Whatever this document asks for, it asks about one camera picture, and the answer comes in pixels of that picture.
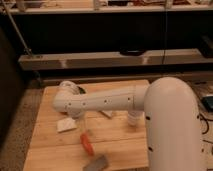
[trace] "black cable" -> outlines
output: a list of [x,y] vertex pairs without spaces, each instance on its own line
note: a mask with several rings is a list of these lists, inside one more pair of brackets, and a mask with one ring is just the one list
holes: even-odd
[[200,113],[200,120],[204,121],[206,123],[206,130],[204,132],[202,132],[202,134],[207,134],[209,132],[209,122],[207,120],[207,118],[205,118],[201,113]]
[[209,141],[209,140],[203,140],[203,142],[209,143],[209,144],[213,144],[213,141]]
[[162,61],[161,61],[161,65],[164,65],[164,61],[166,58],[166,50],[167,50],[167,41],[168,41],[168,12],[167,9],[165,7],[165,32],[164,32],[164,51],[163,51],[163,57],[162,57]]

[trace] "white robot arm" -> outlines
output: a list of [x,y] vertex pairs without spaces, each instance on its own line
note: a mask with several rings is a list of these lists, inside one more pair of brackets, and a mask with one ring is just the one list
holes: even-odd
[[53,106],[73,118],[86,110],[144,110],[150,171],[206,171],[196,98],[179,79],[82,95],[62,82]]

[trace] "wooden table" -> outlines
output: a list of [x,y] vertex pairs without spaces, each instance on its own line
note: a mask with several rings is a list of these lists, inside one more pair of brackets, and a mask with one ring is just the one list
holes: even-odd
[[[121,86],[148,84],[146,80],[81,84],[86,92],[107,90]],[[67,117],[52,108],[57,87],[47,87],[43,94],[25,171],[80,171],[93,157],[89,157],[80,144],[81,124],[78,129],[57,133],[56,123]],[[99,112],[85,114],[85,127],[89,132],[96,156],[104,154],[109,167],[122,170],[148,167],[146,129],[144,118],[137,127],[127,123],[126,111],[116,111],[112,119]]]

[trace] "speckled floor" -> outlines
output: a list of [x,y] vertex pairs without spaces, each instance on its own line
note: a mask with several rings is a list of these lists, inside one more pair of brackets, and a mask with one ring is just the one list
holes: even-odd
[[[212,82],[208,84],[190,84],[197,92],[209,92],[209,90],[207,91],[208,88],[213,90]],[[21,99],[0,151],[0,171],[23,170],[42,93],[43,89],[28,89]]]

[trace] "red object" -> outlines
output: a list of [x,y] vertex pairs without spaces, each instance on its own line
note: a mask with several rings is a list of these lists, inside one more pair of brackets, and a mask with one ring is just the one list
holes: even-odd
[[87,136],[86,133],[81,134],[80,136],[81,138],[81,144],[84,147],[84,150],[90,155],[90,156],[94,156],[94,150],[93,147],[89,141],[89,138]]

